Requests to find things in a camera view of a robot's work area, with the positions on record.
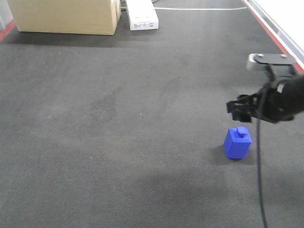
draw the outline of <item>blue block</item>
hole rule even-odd
[[[252,140],[246,127],[229,128],[224,148],[226,155],[231,159],[243,159],[246,157]]]

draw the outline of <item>gray carpet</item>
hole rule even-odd
[[[242,7],[161,0],[159,7]],[[250,53],[280,53],[251,12],[157,11],[114,36],[20,33],[0,44],[1,228],[260,228],[256,146],[226,158],[226,102],[256,92]],[[271,228],[304,224],[304,116],[262,124]]]

